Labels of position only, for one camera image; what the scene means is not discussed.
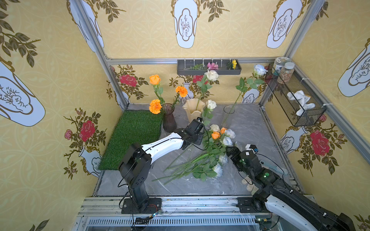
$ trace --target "clear cylindrical vase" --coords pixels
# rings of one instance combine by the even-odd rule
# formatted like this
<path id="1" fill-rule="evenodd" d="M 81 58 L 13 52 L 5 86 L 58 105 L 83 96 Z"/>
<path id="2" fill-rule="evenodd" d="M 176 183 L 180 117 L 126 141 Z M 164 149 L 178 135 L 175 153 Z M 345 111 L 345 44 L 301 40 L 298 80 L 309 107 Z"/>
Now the clear cylindrical vase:
<path id="1" fill-rule="evenodd" d="M 177 124 L 174 117 L 174 110 L 172 104 L 165 103 L 162 106 L 163 116 L 163 129 L 165 132 L 173 132 L 177 128 Z"/>
<path id="2" fill-rule="evenodd" d="M 225 106 L 222 112 L 222 128 L 230 128 L 232 120 L 235 115 L 235 108 L 233 105 Z"/>

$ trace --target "wallpaper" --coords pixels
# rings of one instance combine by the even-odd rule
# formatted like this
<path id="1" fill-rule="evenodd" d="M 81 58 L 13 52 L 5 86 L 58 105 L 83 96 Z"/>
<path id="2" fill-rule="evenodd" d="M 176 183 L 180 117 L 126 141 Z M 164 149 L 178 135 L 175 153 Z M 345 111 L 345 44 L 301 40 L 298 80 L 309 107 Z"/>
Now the wallpaper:
<path id="1" fill-rule="evenodd" d="M 85 1 L 109 58 L 281 56 L 308 7 L 307 0 Z"/>
<path id="2" fill-rule="evenodd" d="M 370 141 L 370 2 L 328 1 L 293 57 L 353 126 Z"/>
<path id="3" fill-rule="evenodd" d="M 275 97 L 272 101 L 266 113 L 306 193 L 320 206 L 349 216 L 355 227 L 366 225 L 359 220 L 370 215 L 370 165 L 328 115 L 314 126 L 295 128 Z"/>
<path id="4" fill-rule="evenodd" d="M 0 116 L 1 230 L 67 231 L 122 111 L 67 1 L 0 8 L 0 108 L 14 113 Z"/>
<path id="5" fill-rule="evenodd" d="M 240 78 L 249 78 L 252 76 L 255 64 L 241 64 L 242 72 L 240 75 L 220 75 L 218 80 L 211 82 L 212 88 L 209 89 L 204 100 L 211 99 L 216 103 L 233 103 L 239 96 L 239 91 L 235 86 L 239 85 Z M 159 75 L 160 84 L 164 88 L 162 97 L 166 102 L 172 103 L 175 93 L 175 87 L 184 86 L 188 90 L 186 98 L 199 98 L 201 89 L 196 85 L 202 75 L 177 75 L 176 65 L 115 65 L 112 67 L 116 75 L 117 83 L 120 85 L 124 97 L 130 103 L 150 103 L 156 99 L 153 87 L 149 84 L 149 77 Z M 267 84 L 258 85 L 257 89 L 249 89 L 240 97 L 238 102 L 252 103 L 259 102 L 260 96 L 266 90 Z M 109 82 L 107 82 L 107 98 L 115 98 L 114 92 Z"/>

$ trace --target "red rose print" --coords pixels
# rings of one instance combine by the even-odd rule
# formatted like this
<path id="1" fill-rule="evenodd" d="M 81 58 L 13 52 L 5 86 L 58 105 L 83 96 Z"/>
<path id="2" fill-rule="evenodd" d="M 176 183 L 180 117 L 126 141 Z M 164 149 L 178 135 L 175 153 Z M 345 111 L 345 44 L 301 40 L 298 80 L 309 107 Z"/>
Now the red rose print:
<path id="1" fill-rule="evenodd" d="M 80 138 L 83 142 L 86 142 L 90 137 L 93 136 L 95 133 L 95 124 L 88 120 L 87 122 L 82 124 Z"/>
<path id="2" fill-rule="evenodd" d="M 313 151 L 316 155 L 325 156 L 329 152 L 329 140 L 319 130 L 310 134 Z"/>
<path id="3" fill-rule="evenodd" d="M 198 81 L 202 81 L 202 79 L 203 79 L 203 75 L 194 75 L 193 83 L 196 83 Z"/>
<path id="4" fill-rule="evenodd" d="M 323 114 L 322 116 L 320 116 L 319 120 L 320 122 L 325 122 L 326 116 Z"/>
<path id="5" fill-rule="evenodd" d="M 72 131 L 68 129 L 64 134 L 64 138 L 70 140 L 72 138 Z"/>
<path id="6" fill-rule="evenodd" d="M 129 86 L 133 86 L 133 87 L 136 87 L 136 85 L 137 85 L 137 81 L 136 81 L 136 79 L 135 79 L 135 77 L 132 77 L 132 76 L 130 76 L 130 75 L 122 75 L 121 77 L 120 77 L 120 81 L 121 81 L 121 83 L 123 83 L 123 84 L 126 84 L 126 85 L 129 85 Z"/>

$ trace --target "yellow wallpaper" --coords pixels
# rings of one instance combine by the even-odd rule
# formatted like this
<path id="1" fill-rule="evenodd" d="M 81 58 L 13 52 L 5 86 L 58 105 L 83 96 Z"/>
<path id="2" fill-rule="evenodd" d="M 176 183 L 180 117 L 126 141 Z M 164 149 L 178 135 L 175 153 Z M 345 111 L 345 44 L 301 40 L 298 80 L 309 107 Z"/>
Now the yellow wallpaper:
<path id="1" fill-rule="evenodd" d="M 64 174 L 68 167 L 64 154 L 70 153 L 72 141 L 64 136 L 67 129 L 76 132 L 76 126 L 63 116 L 75 118 L 75 108 L 79 107 L 89 116 L 94 111 L 100 113 L 100 118 L 95 115 L 97 129 L 107 129 L 107 144 L 121 110 L 105 97 L 107 77 L 72 21 L 65 0 L 6 2 L 6 10 L 4 1 L 0 3 L 0 14 L 8 15 L 3 20 L 14 32 L 1 24 L 1 37 L 22 33 L 30 39 L 26 42 L 18 34 L 17 38 L 23 39 L 16 40 L 19 44 L 40 41 L 33 43 L 38 53 L 33 68 L 27 63 L 27 55 L 21 57 L 23 48 L 10 50 L 11 57 L 2 49 L 0 57 L 12 62 L 14 73 L 46 112 L 40 122 L 29 127 L 0 116 L 1 230 L 30 230 L 33 224 L 37 227 L 49 219 L 44 230 L 68 231 L 83 199 L 91 196 L 97 177 L 84 172 L 78 152 L 70 158 L 70 164 L 76 164 L 72 168 L 77 170 L 73 179 L 68 172 Z M 25 46 L 28 52 L 33 50 L 29 44 Z M 103 153 L 105 146 L 99 143 Z"/>
<path id="2" fill-rule="evenodd" d="M 294 145 L 293 142 L 293 147 L 297 147 L 302 143 L 299 142 L 299 140 L 303 136 L 300 137 L 299 135 L 303 134 L 304 136 L 310 136 L 311 138 L 312 132 L 308 131 L 308 127 L 305 127 L 307 133 L 300 133 L 300 131 L 294 131 L 291 128 L 291 123 L 275 97 L 273 97 L 272 102 L 268 102 L 266 104 L 266 112 L 279 137 L 283 138 L 287 133 L 287 130 L 289 130 L 287 136 L 294 137 L 294 142 L 298 142 L 296 145 Z M 328 115 L 323 116 L 321 121 L 323 122 L 319 121 L 318 123 L 320 132 L 327 132 L 335 137 L 334 132 L 330 131 L 334 122 L 328 117 Z M 340 213 L 344 213 L 349 216 L 353 220 L 355 227 L 357 227 L 357 225 L 361 225 L 361 222 L 356 220 L 354 217 L 355 215 L 358 216 L 358 214 L 361 214 L 362 217 L 370 215 L 370 182 L 368 180 L 368 176 L 370 175 L 370 165 L 364 161 L 361 154 L 350 142 L 346 142 L 346 137 L 344 135 L 341 136 L 342 132 L 337 126 L 334 126 L 332 130 L 336 131 L 335 133 L 337 134 L 337 138 L 334 139 L 336 143 L 339 143 L 341 148 L 334 145 L 335 149 L 333 150 L 329 142 L 327 144 L 327 148 L 332 151 L 328 151 L 328 149 L 326 149 L 326 151 L 328 151 L 329 154 L 332 153 L 331 156 L 328 156 L 327 153 L 321 153 L 321 155 L 319 155 L 319 161 L 317 158 L 318 155 L 312 154 L 310 156 L 312 167 L 309 169 L 303 168 L 303 165 L 299 163 L 305 161 L 303 153 L 301 152 L 304 150 L 302 147 L 297 148 L 296 151 L 292 151 L 288 154 L 288 157 L 305 191 L 308 194 L 313 194 L 315 200 L 320 206 L 338 215 Z M 308 141 L 309 145 L 303 145 L 303 147 L 305 147 L 305 149 L 310 145 L 313 147 L 315 141 L 317 141 L 317 135 L 316 138 Z M 329 158 L 335 158 L 338 166 L 334 165 L 335 171 L 333 174 L 329 171 L 329 164 L 325 164 L 326 161 L 324 160 L 325 157 L 323 155 L 328 156 Z"/>
<path id="3" fill-rule="evenodd" d="M 284 32 L 289 31 L 287 38 L 278 48 L 272 49 L 266 46 L 266 40 L 274 19 L 273 13 L 277 5 L 285 1 L 223 0 L 223 7 L 215 8 L 217 12 L 222 11 L 222 14 L 218 14 L 219 17 L 216 16 L 208 22 L 212 15 L 209 12 L 213 11 L 212 7 L 204 9 L 204 4 L 207 6 L 208 3 L 216 1 L 199 0 L 202 2 L 201 14 L 198 14 L 199 18 L 197 18 L 199 21 L 195 27 L 194 44 L 191 48 L 185 49 L 184 46 L 179 46 L 181 43 L 176 38 L 171 0 L 114 0 L 114 6 L 117 7 L 113 8 L 97 0 L 85 1 L 91 5 L 95 3 L 93 9 L 97 12 L 104 50 L 110 58 L 281 56 L 285 53 L 303 18 L 303 16 L 297 18 L 293 27 L 289 27 L 288 23 L 282 29 Z M 306 5 L 307 1 L 287 0 L 286 2 L 285 4 L 298 6 L 299 10 L 295 9 L 292 14 L 297 16 L 298 13 L 300 14 L 302 3 Z M 98 10 L 96 5 L 99 3 L 105 8 L 99 6 L 100 10 Z"/>
<path id="4" fill-rule="evenodd" d="M 370 1 L 329 1 L 326 13 L 329 18 L 323 16 L 313 22 L 293 60 L 370 141 L 370 91 L 365 89 L 348 97 L 352 94 L 347 94 L 346 91 L 355 91 L 351 90 L 352 86 L 347 83 L 342 92 L 338 88 L 339 79 L 364 50 L 370 38 Z M 367 73 L 362 73 L 362 78 L 365 79 L 363 88 L 368 85 L 370 78 L 369 66 L 366 66 L 366 62 L 369 62 L 367 58 L 368 56 L 363 59 L 365 63 L 362 66 Z"/>
<path id="5" fill-rule="evenodd" d="M 240 75 L 220 75 L 218 79 L 219 83 L 212 84 L 212 88 L 209 89 L 206 98 L 216 103 L 235 102 L 240 93 L 235 86 L 239 85 L 240 78 L 252 76 L 254 65 L 255 64 L 241 64 L 242 72 Z M 118 65 L 113 66 L 117 76 L 117 82 L 124 91 L 124 96 L 126 98 L 129 97 L 131 103 L 150 103 L 153 99 L 157 98 L 152 85 L 149 84 L 149 77 L 155 74 L 159 75 L 161 78 L 161 85 L 164 88 L 162 96 L 168 103 L 173 102 L 174 96 L 176 95 L 176 86 L 188 87 L 189 92 L 191 91 L 193 93 L 190 93 L 190 98 L 198 98 L 200 96 L 199 87 L 196 86 L 195 83 L 192 84 L 194 76 L 182 76 L 183 78 L 181 78 L 177 75 L 176 65 L 132 65 L 128 67 L 127 65 L 121 65 L 121 68 Z M 258 90 L 251 89 L 243 95 L 243 98 L 239 99 L 239 102 L 259 102 L 260 96 L 265 91 L 266 87 L 267 84 L 262 84 L 258 86 Z"/>

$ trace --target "artificial grass mat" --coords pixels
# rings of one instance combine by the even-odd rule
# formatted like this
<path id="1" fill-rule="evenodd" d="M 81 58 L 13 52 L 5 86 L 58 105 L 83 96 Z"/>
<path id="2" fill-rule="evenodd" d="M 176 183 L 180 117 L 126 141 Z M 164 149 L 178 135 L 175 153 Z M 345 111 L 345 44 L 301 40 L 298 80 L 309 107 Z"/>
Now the artificial grass mat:
<path id="1" fill-rule="evenodd" d="M 163 114 L 147 110 L 126 110 L 116 127 L 103 155 L 100 170 L 118 170 L 128 147 L 133 143 L 152 143 L 161 135 Z"/>

